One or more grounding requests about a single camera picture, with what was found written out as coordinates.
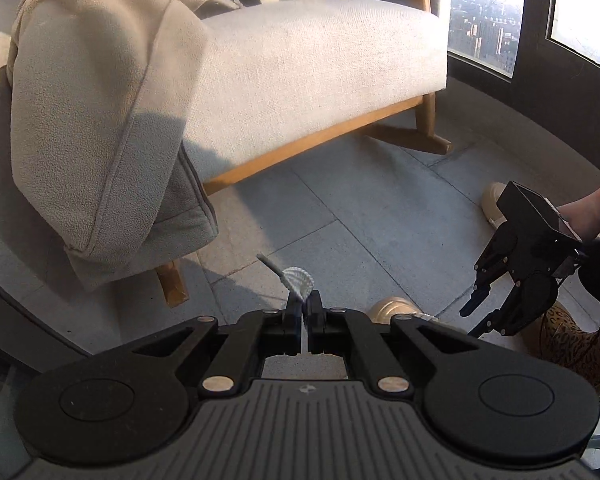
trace gold shoe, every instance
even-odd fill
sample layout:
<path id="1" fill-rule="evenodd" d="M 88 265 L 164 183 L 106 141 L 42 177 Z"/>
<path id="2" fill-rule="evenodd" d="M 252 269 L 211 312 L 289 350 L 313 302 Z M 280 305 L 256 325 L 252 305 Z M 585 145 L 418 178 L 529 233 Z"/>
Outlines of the gold shoe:
<path id="1" fill-rule="evenodd" d="M 386 325 L 389 324 L 391 316 L 394 314 L 419 316 L 424 313 L 411 301 L 405 298 L 398 298 L 397 296 L 391 296 L 378 301 L 367 313 L 374 323 L 383 323 Z"/>
<path id="2" fill-rule="evenodd" d="M 390 296 L 388 298 L 384 298 L 384 300 L 378 301 L 367 313 L 367 315 L 371 318 L 371 321 L 374 323 L 382 323 L 386 325 L 391 322 L 391 316 L 394 316 L 395 314 L 409 314 L 410 316 L 419 317 L 425 321 L 433 321 L 453 330 L 457 330 L 462 334 L 466 334 L 466 332 L 461 328 L 444 323 L 435 316 L 425 314 L 413 303 L 413 301 L 405 298 L 398 298 L 397 296 Z"/>
<path id="3" fill-rule="evenodd" d="M 496 204 L 505 187 L 506 184 L 501 182 L 492 182 L 482 192 L 480 206 L 482 207 L 484 216 L 494 229 L 500 227 L 500 225 L 507 220 L 504 218 L 504 215 L 498 209 Z"/>
<path id="4" fill-rule="evenodd" d="M 600 396 L 600 332 L 581 330 L 558 302 L 520 335 L 533 357 L 568 368 L 584 377 Z"/>

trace round pad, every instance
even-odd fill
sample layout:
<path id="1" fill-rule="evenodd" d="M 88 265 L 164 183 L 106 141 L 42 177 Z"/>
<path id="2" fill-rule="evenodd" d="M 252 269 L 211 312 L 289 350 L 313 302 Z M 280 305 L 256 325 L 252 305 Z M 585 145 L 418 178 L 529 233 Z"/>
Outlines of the round pad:
<path id="1" fill-rule="evenodd" d="M 582 450 L 600 403 L 580 376 L 501 348 L 445 355 L 423 409 L 442 438 L 502 465 L 560 460 Z"/>
<path id="2" fill-rule="evenodd" d="M 91 379 L 69 386 L 60 397 L 62 410 L 76 420 L 102 422 L 117 418 L 134 403 L 134 391 L 111 379 Z"/>
<path id="3" fill-rule="evenodd" d="M 494 412 L 533 416 L 554 402 L 554 392 L 542 381 L 524 375 L 500 375 L 487 379 L 478 390 L 480 399 Z"/>

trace leopard print fabric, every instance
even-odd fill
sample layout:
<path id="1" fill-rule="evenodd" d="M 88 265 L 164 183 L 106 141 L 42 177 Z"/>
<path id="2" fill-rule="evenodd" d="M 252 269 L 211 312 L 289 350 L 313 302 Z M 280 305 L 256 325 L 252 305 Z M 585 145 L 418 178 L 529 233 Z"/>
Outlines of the leopard print fabric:
<path id="1" fill-rule="evenodd" d="M 580 374 L 600 395 L 600 335 L 580 330 L 560 304 L 554 304 L 539 324 L 536 357 Z"/>

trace beige shoe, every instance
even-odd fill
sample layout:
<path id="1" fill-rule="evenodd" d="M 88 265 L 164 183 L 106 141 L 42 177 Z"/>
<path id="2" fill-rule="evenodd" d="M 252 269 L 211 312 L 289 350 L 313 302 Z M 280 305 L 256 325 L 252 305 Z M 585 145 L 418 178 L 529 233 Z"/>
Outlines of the beige shoe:
<path id="1" fill-rule="evenodd" d="M 506 184 L 501 182 L 492 182 L 482 192 L 480 206 L 482 207 L 484 216 L 494 229 L 497 229 L 501 224 L 507 221 L 496 205 L 496 202 L 500 198 L 505 187 Z"/>

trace gray tile floor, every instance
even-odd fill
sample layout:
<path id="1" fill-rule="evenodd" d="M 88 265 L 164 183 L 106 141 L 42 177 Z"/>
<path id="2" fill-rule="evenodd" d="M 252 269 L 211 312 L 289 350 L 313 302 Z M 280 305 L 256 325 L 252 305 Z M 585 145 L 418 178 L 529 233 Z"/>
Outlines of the gray tile floor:
<path id="1" fill-rule="evenodd" d="M 0 1 L 1 67 L 17 0 Z M 388 122 L 410 124 L 413 115 Z M 44 252 L 39 274 L 54 282 L 52 290 L 41 282 L 20 297 L 56 330 L 80 333 L 82 339 L 74 339 L 101 349 L 199 314 L 234 322 L 254 308 L 282 307 L 285 289 L 256 260 L 261 251 L 281 266 L 307 269 L 327 306 L 367 310 L 398 295 L 469 328 L 502 302 L 510 287 L 502 278 L 478 312 L 458 316 L 474 280 L 475 260 L 492 234 L 478 206 L 484 186 L 517 180 L 563 203 L 595 189 L 600 172 L 536 124 L 453 79 L 438 95 L 437 131 L 456 147 L 448 156 L 350 135 L 213 195 L 221 234 L 184 259 L 190 300 L 177 308 L 165 306 L 154 272 L 118 282 L 115 294 L 87 294 L 67 278 L 68 262 L 56 254 L 57 244 L 45 252 L 24 247 L 16 236 L 8 240 L 11 249 Z M 577 277 L 567 280 L 560 300 L 585 330 L 600 322 L 600 306 Z M 65 308 L 71 301 L 75 311 Z M 522 348 L 516 338 L 486 339 Z M 337 358 L 303 355 L 272 359 L 266 372 L 339 378 L 344 369 Z"/>

